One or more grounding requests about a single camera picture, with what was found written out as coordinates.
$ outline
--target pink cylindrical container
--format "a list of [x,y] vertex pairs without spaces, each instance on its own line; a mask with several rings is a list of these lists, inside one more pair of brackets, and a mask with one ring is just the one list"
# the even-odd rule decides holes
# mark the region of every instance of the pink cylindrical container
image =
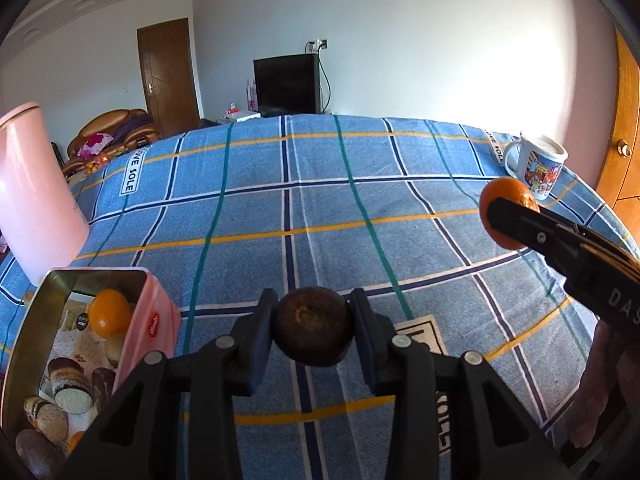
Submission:
[[0,118],[0,231],[33,285],[68,266],[89,235],[33,102]]

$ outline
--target hand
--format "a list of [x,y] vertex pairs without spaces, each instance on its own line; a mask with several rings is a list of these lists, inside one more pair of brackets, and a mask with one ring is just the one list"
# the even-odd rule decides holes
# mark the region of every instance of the hand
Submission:
[[600,320],[570,413],[575,447],[587,447],[593,440],[616,380],[629,411],[635,412],[640,407],[640,340],[625,343]]

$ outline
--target door handle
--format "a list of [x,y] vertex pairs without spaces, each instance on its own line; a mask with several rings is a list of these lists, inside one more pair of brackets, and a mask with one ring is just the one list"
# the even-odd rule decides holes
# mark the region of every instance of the door handle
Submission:
[[627,158],[631,156],[631,148],[629,147],[628,142],[625,139],[620,139],[617,144],[618,153],[622,158]]

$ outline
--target orange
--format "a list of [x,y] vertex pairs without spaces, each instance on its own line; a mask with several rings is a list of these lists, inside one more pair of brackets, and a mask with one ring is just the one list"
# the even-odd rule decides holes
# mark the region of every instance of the orange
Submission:
[[501,232],[496,231],[489,225],[489,221],[486,217],[489,204],[496,198],[508,198],[517,204],[533,209],[533,211],[540,212],[538,202],[533,198],[529,188],[525,186],[517,178],[511,176],[501,176],[493,179],[489,182],[482,193],[480,194],[480,219],[485,230],[489,233],[489,236],[494,239],[494,242],[505,249],[511,251],[517,251],[524,247],[519,241],[509,238],[503,235]]
[[131,322],[127,299],[117,290],[105,288],[89,304],[89,326],[97,335],[107,339],[116,332],[126,332]]
[[69,439],[69,453],[71,453],[76,446],[78,445],[78,442],[80,442],[80,439],[84,436],[84,431],[78,431],[77,433],[74,433],[71,438]]

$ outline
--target leather sofa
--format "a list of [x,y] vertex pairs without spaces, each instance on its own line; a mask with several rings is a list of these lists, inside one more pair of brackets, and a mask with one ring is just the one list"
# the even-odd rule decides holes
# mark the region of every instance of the leather sofa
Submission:
[[113,135],[124,123],[143,114],[146,115],[146,111],[140,108],[134,108],[133,110],[111,110],[87,123],[69,143],[66,149],[69,160],[62,167],[62,173],[65,177],[69,178],[78,171],[84,171],[86,168],[96,166],[105,159],[105,156],[106,160],[110,160],[123,153],[136,150],[146,144],[151,144],[159,140],[161,138],[160,131],[150,122],[127,133],[122,139],[122,142],[112,142],[104,148],[99,155],[95,155],[91,160],[85,160],[78,156],[80,148],[82,148],[87,139],[93,134],[105,133]]

